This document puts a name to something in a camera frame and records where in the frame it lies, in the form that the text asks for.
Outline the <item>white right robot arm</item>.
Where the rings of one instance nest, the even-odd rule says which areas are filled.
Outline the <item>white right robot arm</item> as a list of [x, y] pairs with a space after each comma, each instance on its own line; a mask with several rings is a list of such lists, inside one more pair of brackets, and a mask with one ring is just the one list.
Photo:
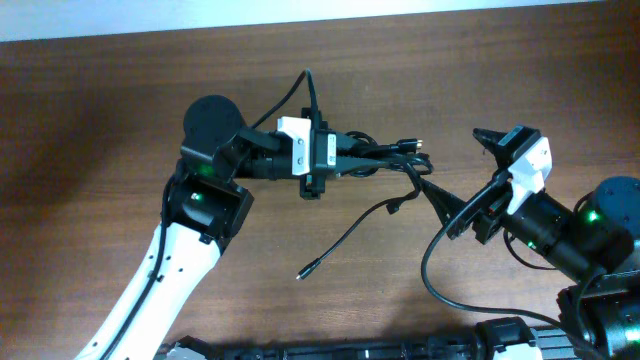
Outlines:
[[639, 356], [639, 181], [603, 180], [567, 208], [545, 190], [552, 169], [549, 140], [537, 129], [509, 132], [477, 128], [474, 138], [495, 158], [491, 180], [463, 201], [428, 182], [422, 191], [442, 227], [425, 251], [426, 269], [443, 236], [472, 230], [482, 244], [501, 234], [519, 240], [573, 282], [557, 295], [558, 319], [582, 359]]

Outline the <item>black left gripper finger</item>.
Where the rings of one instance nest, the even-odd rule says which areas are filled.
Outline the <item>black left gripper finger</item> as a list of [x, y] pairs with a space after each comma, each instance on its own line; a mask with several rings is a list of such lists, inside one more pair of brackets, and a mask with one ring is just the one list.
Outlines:
[[329, 136], [329, 149], [336, 153], [348, 153], [355, 149], [367, 147], [368, 145], [369, 143], [367, 141], [345, 133], [335, 132]]
[[338, 156], [336, 159], [336, 165], [329, 172], [329, 174], [332, 176], [343, 176], [358, 171], [369, 171], [370, 169], [386, 168], [388, 165], [389, 162], [386, 160]]

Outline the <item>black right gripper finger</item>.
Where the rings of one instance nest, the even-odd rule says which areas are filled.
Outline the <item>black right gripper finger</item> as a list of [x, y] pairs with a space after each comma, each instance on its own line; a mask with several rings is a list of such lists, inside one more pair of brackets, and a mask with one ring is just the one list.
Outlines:
[[422, 192], [431, 203], [442, 225], [446, 225], [452, 217], [458, 214], [466, 205], [466, 202], [456, 195], [438, 187], [437, 185], [421, 180]]
[[502, 139], [506, 136], [505, 132], [474, 128], [472, 135], [485, 150], [494, 156], [499, 168], [507, 167], [510, 155], [506, 146], [501, 144]]

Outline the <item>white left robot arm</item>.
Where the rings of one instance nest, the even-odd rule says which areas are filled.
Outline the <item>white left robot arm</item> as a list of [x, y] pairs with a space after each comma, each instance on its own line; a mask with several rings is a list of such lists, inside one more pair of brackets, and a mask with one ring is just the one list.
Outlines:
[[328, 178], [385, 168], [388, 155], [331, 130], [317, 107], [282, 117], [272, 132], [249, 126], [221, 95], [186, 111], [181, 157], [162, 195], [161, 222], [139, 268], [81, 359], [151, 359], [187, 299], [239, 233], [254, 202], [239, 178], [293, 179], [307, 200]]

